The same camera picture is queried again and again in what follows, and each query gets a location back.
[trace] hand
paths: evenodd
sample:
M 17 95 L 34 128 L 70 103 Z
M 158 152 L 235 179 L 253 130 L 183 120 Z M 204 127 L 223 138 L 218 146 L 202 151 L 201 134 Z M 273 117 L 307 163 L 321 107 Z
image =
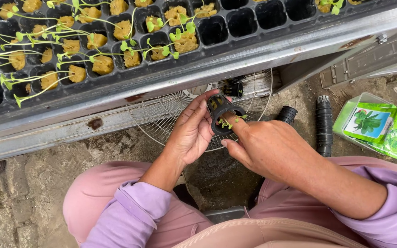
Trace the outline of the hand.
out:
M 354 219 L 374 215 L 387 199 L 387 189 L 319 155 L 289 124 L 282 121 L 235 122 L 240 144 L 224 139 L 229 154 L 248 169 L 309 194 Z
M 206 101 L 218 90 L 196 97 L 179 115 L 164 152 L 179 159 L 184 167 L 197 160 L 207 149 L 212 132 Z
M 326 162 L 287 123 L 246 123 L 241 118 L 236 123 L 236 117 L 229 114 L 225 118 L 233 124 L 240 144 L 230 139 L 222 140 L 222 144 L 232 157 L 259 175 L 293 186 L 294 180 L 299 180 L 297 176 L 311 169 L 311 164 Z

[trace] metal bracket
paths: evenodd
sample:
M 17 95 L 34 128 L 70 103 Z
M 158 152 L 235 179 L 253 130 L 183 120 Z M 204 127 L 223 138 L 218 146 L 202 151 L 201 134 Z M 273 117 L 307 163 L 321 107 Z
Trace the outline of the metal bracket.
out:
M 387 42 L 387 34 L 383 34 L 377 38 L 378 44 L 382 44 Z

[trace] forearm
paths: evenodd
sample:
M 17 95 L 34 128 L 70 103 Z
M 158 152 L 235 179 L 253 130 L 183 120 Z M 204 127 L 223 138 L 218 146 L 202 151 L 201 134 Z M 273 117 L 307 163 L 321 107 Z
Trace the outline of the forearm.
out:
M 294 187 L 309 194 L 353 219 L 366 219 L 381 209 L 387 199 L 385 186 L 363 178 L 324 158 L 319 159 L 301 178 L 295 180 Z
M 164 149 L 139 182 L 149 183 L 159 189 L 171 192 L 182 173 L 185 164 L 171 151 Z

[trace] person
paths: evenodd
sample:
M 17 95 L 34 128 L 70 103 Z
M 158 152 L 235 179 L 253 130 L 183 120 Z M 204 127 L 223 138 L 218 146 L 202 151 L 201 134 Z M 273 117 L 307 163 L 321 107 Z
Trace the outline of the person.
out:
M 397 248 L 397 165 L 376 158 L 324 158 L 290 125 L 235 122 L 229 154 L 266 178 L 244 218 L 213 225 L 173 193 L 182 170 L 206 150 L 213 132 L 206 92 L 181 113 L 152 163 L 95 166 L 63 203 L 81 248 L 384 247 Z

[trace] wire fan grille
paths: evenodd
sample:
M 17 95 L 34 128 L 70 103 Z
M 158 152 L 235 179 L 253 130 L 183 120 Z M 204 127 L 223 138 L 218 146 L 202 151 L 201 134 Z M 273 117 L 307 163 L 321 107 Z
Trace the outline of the wire fan grille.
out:
M 214 82 L 212 89 L 223 92 L 224 81 Z M 259 121 L 269 103 L 272 89 L 272 70 L 263 70 L 246 75 L 243 81 L 243 98 L 232 98 L 234 105 L 246 111 L 246 121 Z M 128 108 L 140 129 L 159 144 L 165 145 L 180 113 L 193 99 L 183 91 L 135 103 Z M 224 138 L 237 140 L 236 134 L 214 136 L 207 151 L 221 149 Z

